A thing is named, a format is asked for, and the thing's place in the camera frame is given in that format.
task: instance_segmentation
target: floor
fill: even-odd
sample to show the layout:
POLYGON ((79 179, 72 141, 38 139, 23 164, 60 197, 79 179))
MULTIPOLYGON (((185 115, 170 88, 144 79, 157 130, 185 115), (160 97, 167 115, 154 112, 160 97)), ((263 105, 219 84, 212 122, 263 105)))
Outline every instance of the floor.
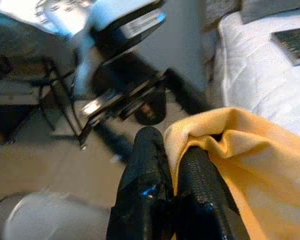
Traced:
MULTIPOLYGON (((169 100, 166 119, 155 127, 164 133, 186 116, 169 100)), ((109 124, 131 141, 143 127, 133 117, 124 122, 110 120, 109 124)), ((0 198, 15 192, 67 192, 100 207, 113 206, 125 165, 94 133, 81 151, 74 138, 53 137, 50 131, 35 111, 14 144, 0 145, 0 198)))

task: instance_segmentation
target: gray cushion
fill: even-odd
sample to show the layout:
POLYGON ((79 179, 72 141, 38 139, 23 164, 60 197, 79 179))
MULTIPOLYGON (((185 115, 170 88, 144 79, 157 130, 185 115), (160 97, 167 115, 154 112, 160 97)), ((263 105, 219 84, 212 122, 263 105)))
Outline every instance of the gray cushion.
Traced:
POLYGON ((264 16, 300 8, 300 0, 242 0, 244 24, 264 16))

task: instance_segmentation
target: wheel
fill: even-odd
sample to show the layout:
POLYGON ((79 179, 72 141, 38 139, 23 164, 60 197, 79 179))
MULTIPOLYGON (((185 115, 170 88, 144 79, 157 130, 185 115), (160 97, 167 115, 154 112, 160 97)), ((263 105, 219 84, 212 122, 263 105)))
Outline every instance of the wheel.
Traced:
POLYGON ((156 92, 144 97, 143 105, 135 114, 138 123, 145 126, 152 126, 161 123, 166 118, 167 99, 165 88, 160 88, 156 92))

